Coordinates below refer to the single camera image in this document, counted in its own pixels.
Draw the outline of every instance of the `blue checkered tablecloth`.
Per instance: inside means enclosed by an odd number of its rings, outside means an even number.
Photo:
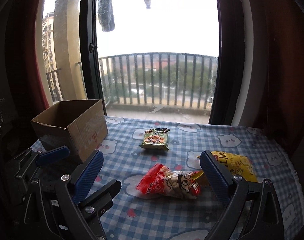
[[[280,202],[285,239],[293,239],[304,224],[304,198],[296,172],[282,148],[261,130],[240,126],[200,125],[106,117],[108,135],[98,148],[104,165],[89,195],[111,179],[122,182],[121,192],[101,222],[108,240],[203,239],[223,211],[211,188],[203,188],[196,200],[143,195],[135,189],[142,176],[156,163],[171,170],[200,170],[195,156],[219,150],[250,159],[258,180],[270,178]],[[170,150],[145,152],[139,147],[144,131],[170,128]],[[33,150],[44,150],[37,141]],[[245,221],[242,214],[231,239],[237,239]]]

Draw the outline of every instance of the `glass pane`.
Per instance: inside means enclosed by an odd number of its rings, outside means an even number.
[[[217,1],[97,0],[96,6],[107,114],[208,123],[219,54]]]
[[[44,88],[50,90],[52,102],[86,99],[79,41],[80,0],[40,0],[40,4],[42,12],[37,20],[42,20],[42,29],[36,29],[36,41],[42,42]]]

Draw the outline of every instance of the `white sky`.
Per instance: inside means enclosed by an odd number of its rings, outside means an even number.
[[[44,14],[55,0],[45,0]],[[112,0],[115,29],[103,32],[97,21],[99,57],[140,52],[182,52],[217,57],[219,21],[216,0]]]

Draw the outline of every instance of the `silver screw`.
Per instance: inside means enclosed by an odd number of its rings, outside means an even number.
[[[87,212],[87,213],[89,213],[89,214],[91,214],[91,213],[93,213],[94,212],[94,207],[92,207],[92,206],[87,206],[87,207],[85,207],[85,212]]]
[[[66,181],[66,180],[70,179],[70,175],[65,174],[65,175],[63,175],[63,176],[61,177],[61,179],[62,179],[63,181]]]
[[[271,184],[272,184],[271,179],[265,179],[264,182],[265,182],[265,184],[267,184],[267,185],[271,185]]]
[[[243,179],[243,177],[241,175],[234,175],[234,179],[237,180],[237,181],[241,181]]]
[[[31,181],[31,184],[32,185],[35,185],[35,184],[38,184],[39,183],[39,179],[33,179],[32,181]]]

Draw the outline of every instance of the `cardboard box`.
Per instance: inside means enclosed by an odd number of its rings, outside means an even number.
[[[101,100],[61,101],[31,123],[46,150],[65,145],[77,163],[83,163],[108,134]]]

